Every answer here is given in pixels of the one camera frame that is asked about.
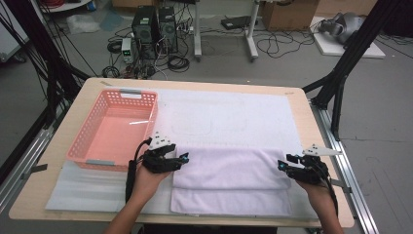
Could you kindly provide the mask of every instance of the black metal frame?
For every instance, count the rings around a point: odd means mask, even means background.
[[[304,92],[308,93],[321,87],[317,96],[311,99],[312,104],[319,109],[327,109],[328,103],[334,97],[331,132],[336,140],[340,140],[339,124],[346,80],[401,1],[403,0],[378,0],[333,70],[303,88]]]

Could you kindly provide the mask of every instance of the person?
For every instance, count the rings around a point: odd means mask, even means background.
[[[170,173],[153,174],[139,164],[136,170],[136,179],[131,197],[110,222],[104,234],[131,233],[131,229],[143,206],[153,197],[161,181],[169,174]],[[296,182],[307,191],[310,204],[319,217],[324,233],[344,233],[335,213],[334,203],[328,189],[323,186],[312,185],[301,181]]]

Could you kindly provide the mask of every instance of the pink plastic basket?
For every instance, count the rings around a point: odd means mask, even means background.
[[[152,134],[157,94],[137,90],[103,90],[66,158],[81,168],[127,171],[136,148]]]

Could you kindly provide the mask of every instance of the concrete floor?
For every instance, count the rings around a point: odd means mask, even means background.
[[[86,12],[77,10],[70,14],[75,13]],[[104,9],[91,13],[98,22],[113,18],[112,14]],[[202,24],[221,28],[219,19],[203,19]],[[100,74],[101,69],[108,65],[107,39],[130,24],[128,19],[119,19],[107,30],[70,35],[69,38],[95,72]],[[297,40],[303,39],[302,35],[294,36]],[[266,37],[255,38],[257,41]],[[277,59],[259,52],[259,59],[251,63],[242,37],[203,34],[202,39],[204,56],[201,62],[196,62],[189,55],[190,69],[184,73],[167,70],[168,80],[301,88],[328,74],[339,59],[322,56],[313,44]],[[385,43],[413,56],[412,44]],[[413,165],[413,152],[410,136],[413,133],[413,105],[410,101],[413,99],[413,62],[412,58],[377,41],[376,44],[386,58],[363,58],[350,74],[344,93],[340,137],[379,232],[411,233],[413,201],[410,199],[410,166]],[[297,44],[283,44],[282,50],[296,47]],[[71,47],[68,47],[68,54],[76,67],[92,74]],[[166,77],[157,73],[152,79],[165,80]],[[29,62],[2,64],[0,90],[2,163],[46,103]],[[308,98],[316,94],[311,92]],[[101,222],[11,220],[8,209],[12,204],[13,201],[1,213],[0,233],[33,233],[37,230],[42,233],[96,233],[107,225]],[[305,232],[302,229],[281,228],[279,233]],[[355,227],[347,229],[346,233],[360,232]]]

